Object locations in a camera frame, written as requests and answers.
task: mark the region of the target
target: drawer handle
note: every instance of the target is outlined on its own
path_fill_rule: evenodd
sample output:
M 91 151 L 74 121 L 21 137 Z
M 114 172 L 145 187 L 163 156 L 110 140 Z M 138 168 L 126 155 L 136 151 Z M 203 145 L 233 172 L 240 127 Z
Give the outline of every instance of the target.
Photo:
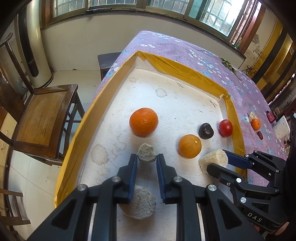
M 8 133 L 8 130 L 6 131 L 6 136 L 7 136 L 7 133 Z M 2 147 L 1 147 L 1 150 L 3 150 L 3 146 L 4 146 L 4 142 L 3 142 L 3 144 L 2 144 Z

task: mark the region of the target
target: yellow tape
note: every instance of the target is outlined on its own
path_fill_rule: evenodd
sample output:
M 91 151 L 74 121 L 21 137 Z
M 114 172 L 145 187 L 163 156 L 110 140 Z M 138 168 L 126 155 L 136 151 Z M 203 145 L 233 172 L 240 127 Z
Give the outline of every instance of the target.
M 126 78 L 127 74 L 133 68 L 136 57 L 140 57 L 143 61 L 148 60 L 155 69 L 159 72 L 176 77 L 185 81 L 207 93 L 223 99 L 226 104 L 227 116 L 233 125 L 232 143 L 234 153 L 239 155 L 245 154 L 244 139 L 239 124 L 239 119 L 235 111 L 233 102 L 226 89 L 221 87 L 213 80 L 207 78 L 201 73 L 182 65 L 173 60 L 157 56 L 151 53 L 137 51 L 117 70 L 108 83 L 104 86 L 94 102 L 91 104 L 88 111 L 85 113 L 82 122 L 80 123 L 72 141 L 68 152 L 65 156 L 63 166 L 58 176 L 54 206 L 57 207 L 67 195 L 75 188 L 77 175 L 82 164 L 87 147 L 90 144 L 91 138 L 98 127 L 104 112 L 108 109 L 108 104 L 112 101 L 113 95 L 116 93 L 120 84 Z M 244 174 L 246 172 L 237 169 L 237 172 Z

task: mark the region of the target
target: gray stool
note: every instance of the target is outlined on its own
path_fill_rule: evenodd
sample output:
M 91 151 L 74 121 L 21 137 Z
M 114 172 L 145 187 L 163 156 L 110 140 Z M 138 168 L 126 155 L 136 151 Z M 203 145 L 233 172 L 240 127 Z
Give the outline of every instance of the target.
M 115 60 L 118 58 L 120 54 L 121 52 L 105 53 L 98 55 L 98 61 L 101 70 L 101 81 L 103 80 L 108 70 L 111 68 L 111 66 L 114 64 Z

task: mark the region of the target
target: window sill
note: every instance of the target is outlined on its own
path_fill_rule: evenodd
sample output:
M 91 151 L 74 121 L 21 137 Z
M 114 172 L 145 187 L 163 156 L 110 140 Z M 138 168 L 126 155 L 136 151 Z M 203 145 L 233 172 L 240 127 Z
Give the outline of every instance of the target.
M 69 17 L 65 17 L 65 18 L 57 18 L 57 19 L 53 19 L 53 21 L 46 25 L 45 27 L 41 27 L 41 29 L 45 29 L 47 28 L 48 26 L 51 26 L 51 25 L 54 25 L 56 23 L 60 23 L 62 21 L 66 21 L 66 20 L 69 20 L 69 19 L 72 19 L 72 18 L 76 18 L 76 17 L 82 17 L 82 16 L 87 16 L 87 15 L 92 15 L 92 14 L 100 14 L 100 13 L 126 13 L 126 14 L 129 14 L 129 13 L 136 13 L 136 14 L 141 14 L 143 15 L 144 14 L 147 14 L 147 15 L 155 15 L 157 17 L 165 17 L 165 18 L 169 18 L 173 21 L 177 21 L 179 23 L 182 23 L 182 24 L 185 24 L 187 26 L 190 26 L 194 29 L 197 29 L 203 33 L 205 33 L 206 35 L 218 40 L 220 43 L 222 43 L 224 46 L 226 46 L 227 48 L 229 48 L 230 50 L 232 50 L 233 52 L 237 53 L 239 56 L 241 56 L 244 60 L 246 59 L 246 56 L 244 54 L 242 54 L 239 50 L 235 49 L 234 46 L 225 41 L 224 39 L 216 36 L 215 34 L 207 31 L 206 29 L 203 29 L 199 26 L 196 26 L 195 24 L 192 24 L 190 22 L 188 22 L 187 19 L 184 19 L 182 17 L 178 17 L 178 13 L 176 13 L 175 15 L 172 15 L 172 14 L 168 14 L 168 13 L 165 13 L 163 11 L 163 9 L 160 9 L 161 11 L 158 11 L 156 12 L 153 8 L 153 11 L 149 10 L 149 9 L 136 9 L 136 8 L 120 8 L 120 9 L 116 9 L 116 8 L 112 8 L 112 7 L 107 7 L 106 5 L 102 6 L 102 9 L 98 10 L 98 9 L 90 9 L 88 11 L 85 11 L 85 12 L 81 12 L 81 13 L 78 13 L 78 14 L 75 14 L 75 15 L 72 15 L 72 16 L 69 16 Z

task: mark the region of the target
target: orange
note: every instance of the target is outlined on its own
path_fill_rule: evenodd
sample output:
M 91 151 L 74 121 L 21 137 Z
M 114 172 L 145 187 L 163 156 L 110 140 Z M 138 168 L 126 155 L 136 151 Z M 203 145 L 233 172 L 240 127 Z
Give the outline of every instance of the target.
M 202 143 L 197 136 L 189 134 L 180 139 L 178 149 L 182 157 L 194 158 L 200 153 Z
M 258 119 L 253 119 L 253 120 L 251 121 L 251 126 L 253 127 L 254 131 L 259 130 L 259 129 L 260 129 L 260 126 L 261 126 L 261 124 L 260 124 L 260 120 L 258 120 Z
M 136 110 L 130 117 L 130 127 L 138 136 L 151 134 L 158 125 L 157 114 L 149 108 Z

